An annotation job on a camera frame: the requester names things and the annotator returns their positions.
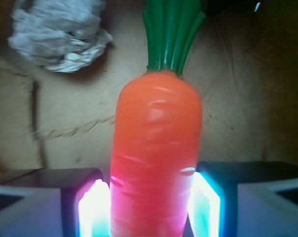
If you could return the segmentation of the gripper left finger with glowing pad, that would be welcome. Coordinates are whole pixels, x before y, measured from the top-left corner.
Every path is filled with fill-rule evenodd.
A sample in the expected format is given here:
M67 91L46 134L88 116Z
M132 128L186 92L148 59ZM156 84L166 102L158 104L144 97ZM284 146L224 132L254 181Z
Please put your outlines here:
M97 168L0 174L0 237L108 237L110 191Z

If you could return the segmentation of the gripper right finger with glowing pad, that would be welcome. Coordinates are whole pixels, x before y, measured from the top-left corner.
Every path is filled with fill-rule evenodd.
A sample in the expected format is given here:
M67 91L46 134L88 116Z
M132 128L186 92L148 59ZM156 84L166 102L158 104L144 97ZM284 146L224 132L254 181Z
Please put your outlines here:
M188 237L298 237L298 166L280 161L201 161Z

